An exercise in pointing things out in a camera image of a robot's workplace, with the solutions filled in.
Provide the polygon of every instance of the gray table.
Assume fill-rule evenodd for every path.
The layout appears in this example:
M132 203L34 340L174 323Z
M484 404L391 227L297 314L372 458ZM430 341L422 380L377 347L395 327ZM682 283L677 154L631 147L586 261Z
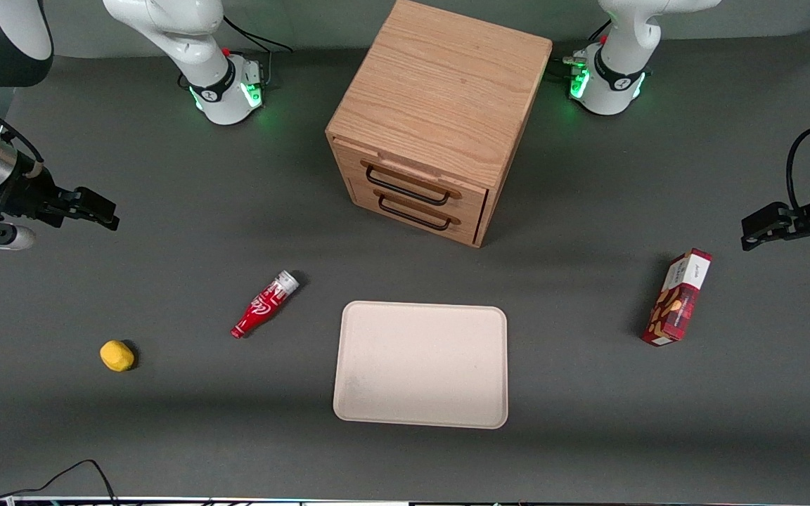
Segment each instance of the gray table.
M554 54L568 51L562 45ZM739 247L810 126L810 34L667 41L599 118L541 86L475 250L348 202L323 129L363 52L277 55L264 109L209 124L164 58L58 60L10 114L121 228L0 253L0 493L96 458L122 495L810 503L810 247ZM810 198L810 140L797 182ZM714 263L684 342L640 342L665 260ZM281 269L309 276L229 336ZM508 314L503 429L341 422L353 300ZM132 339L141 368L99 361ZM91 471L52 493L103 493Z

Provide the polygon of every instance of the wire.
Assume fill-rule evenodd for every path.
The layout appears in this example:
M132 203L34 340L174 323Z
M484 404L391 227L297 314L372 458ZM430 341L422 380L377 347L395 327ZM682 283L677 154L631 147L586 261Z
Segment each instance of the wire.
M604 25L599 26L597 31L592 32L592 35L589 35L589 38L587 39L587 41L595 41L595 39L596 39L596 37L598 37L599 33L604 32L605 28L608 28L608 25L611 25L611 18L608 18L607 22L605 22Z
M55 480L58 480L58 478L61 478L64 474L67 474L68 472L72 471L75 467L79 467L80 465L86 464L87 462L92 464L96 468L96 471L99 471L99 475L102 477L103 483L105 483L105 489L108 491L108 497L109 497L109 499L112 500L112 506L118 506L118 498L115 495L115 490L113 490L112 484L108 481L108 477L106 477L104 472L102 471L102 467L99 467L99 464L96 461L94 461L92 458L87 458L86 460L81 460L80 462L77 462L77 464L71 465L71 467L68 467L64 471L61 471L60 473L55 474L54 476L51 477L51 479L46 481L46 484L44 484L44 486L42 486L42 487L39 487L39 488L25 488L25 489L15 490L15 491L9 492L9 493L3 493L3 494L0 495L0 500L4 499L6 497L11 497L13 495L17 495L19 493L41 492L42 490L45 490L46 487L48 487L52 483L54 483Z
M267 51L267 77L264 78L265 86L271 83L271 74L274 73L273 67L274 67L274 52Z
M798 150L799 144L802 144L802 141L806 137L810 135L810 128L806 131L803 131L798 137L796 137L796 141L793 141L793 145L790 147L790 154L787 156L787 195L790 196L790 205L792 205L793 211L796 212L796 215L801 214L802 208L798 204L798 200L796 199L796 189L793 186L793 162L796 160L796 151Z
M20 132L17 131L16 128L8 124L8 122L4 121L4 119L2 118L0 118L0 125L3 126L10 135L14 135L14 137L19 138L20 142L22 142L23 145L25 145L28 148L28 150L31 150L31 153L33 153L33 157L36 158L36 161L42 163L42 155L39 154L39 151L36 149L35 146L33 146L33 143L31 141L27 140L27 138L22 134L20 134Z
M290 53L294 52L294 51L293 51L293 48L290 48L290 47L289 47L289 46L287 46L286 44L281 44L280 42L271 41L270 39L267 39L267 38L261 37L261 36L259 36L259 35L256 35L255 33L246 32L244 29L239 28L239 26L234 25L234 23L232 22L232 20L229 20L229 18L228 18L227 16L224 16L224 22L227 22L227 25L229 25L229 27L231 27L232 29L236 30L236 31L237 31L237 32L239 32L241 35L248 35L248 36L250 36L250 37L254 37L254 38L256 38L256 39L259 39L260 41L265 41L265 42L267 42L268 44L273 44L274 46L277 46L277 47L280 47L280 48L284 48L284 49L286 49L287 51L289 51Z

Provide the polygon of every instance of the wooden drawer cabinet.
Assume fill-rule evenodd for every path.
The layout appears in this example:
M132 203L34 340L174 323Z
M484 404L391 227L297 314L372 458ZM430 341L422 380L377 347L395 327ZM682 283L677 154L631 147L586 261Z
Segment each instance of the wooden drawer cabinet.
M354 204L479 247L551 51L398 0L327 126Z

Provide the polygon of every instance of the beige tray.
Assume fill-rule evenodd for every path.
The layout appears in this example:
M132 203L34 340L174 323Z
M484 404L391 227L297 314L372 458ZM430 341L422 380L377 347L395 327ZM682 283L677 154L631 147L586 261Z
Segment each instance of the beige tray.
M498 429L508 419L505 313L351 302L343 310L333 410L350 422Z

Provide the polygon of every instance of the black metal handle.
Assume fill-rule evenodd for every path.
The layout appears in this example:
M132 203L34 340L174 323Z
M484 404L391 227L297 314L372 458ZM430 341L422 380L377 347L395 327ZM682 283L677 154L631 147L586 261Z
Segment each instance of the black metal handle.
M377 201L377 205L380 205L380 209L383 211L389 212L389 214L395 214L399 216L399 218L405 218L408 221L414 221L418 225L423 225L427 228L433 228L435 231L444 231L446 228L449 228L449 224L452 222L452 218L446 218L446 223L442 225L437 225L435 223L431 223L427 220L421 220L421 218L415 218L407 212L399 211L398 209L393 209L388 205L383 205L383 200L386 199L386 195L380 195L380 199Z
M443 205L443 204L446 204L446 201L449 200L449 192L446 192L446 195L443 195L443 198L441 198L439 200L431 199L430 197L421 195L420 193L412 192L411 190L402 188L401 186L395 186L395 185L393 185L393 183L387 183L386 181L380 181L380 179L377 179L376 177L371 176L372 172L373 172L373 165L370 164L369 166L367 166L367 172L364 173L364 176L367 176L367 180L370 181L371 183L374 183L374 185L380 186L382 188L386 188L387 190L391 190L391 191L396 192L396 193L401 193L402 195L405 195L407 197L411 197L411 198L419 200L421 202L426 202L427 204L430 204L430 205Z

